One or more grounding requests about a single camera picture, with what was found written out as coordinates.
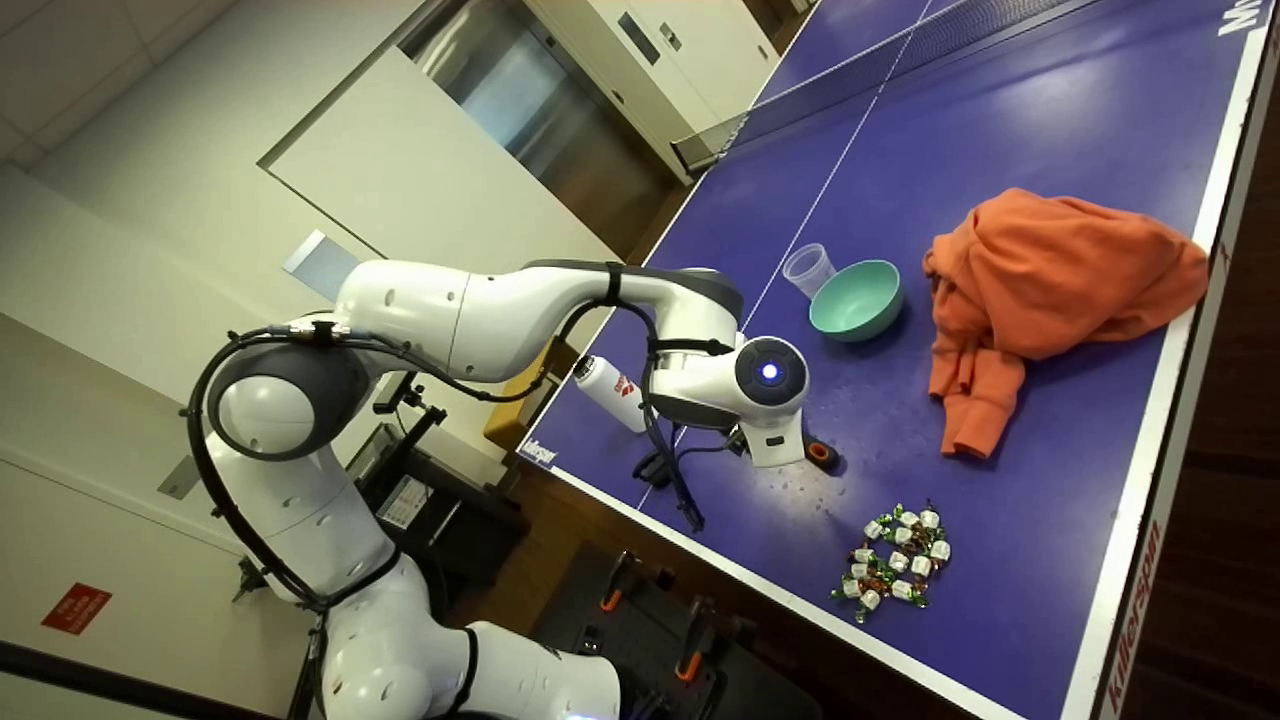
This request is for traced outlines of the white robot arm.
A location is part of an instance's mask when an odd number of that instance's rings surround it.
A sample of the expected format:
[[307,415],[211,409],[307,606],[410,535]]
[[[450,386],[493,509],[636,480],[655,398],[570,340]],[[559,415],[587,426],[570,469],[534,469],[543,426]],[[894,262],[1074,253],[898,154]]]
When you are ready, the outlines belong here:
[[713,269],[645,273],[534,262],[458,273],[354,264],[318,316],[230,337],[189,398],[189,443],[216,511],[275,594],[318,618],[325,720],[619,720],[622,673],[500,623],[430,621],[426,581],[345,477],[331,441],[382,375],[426,373],[477,402],[513,382],[593,310],[647,329],[639,409],[744,441],[754,466],[804,451],[806,361],[744,329]]

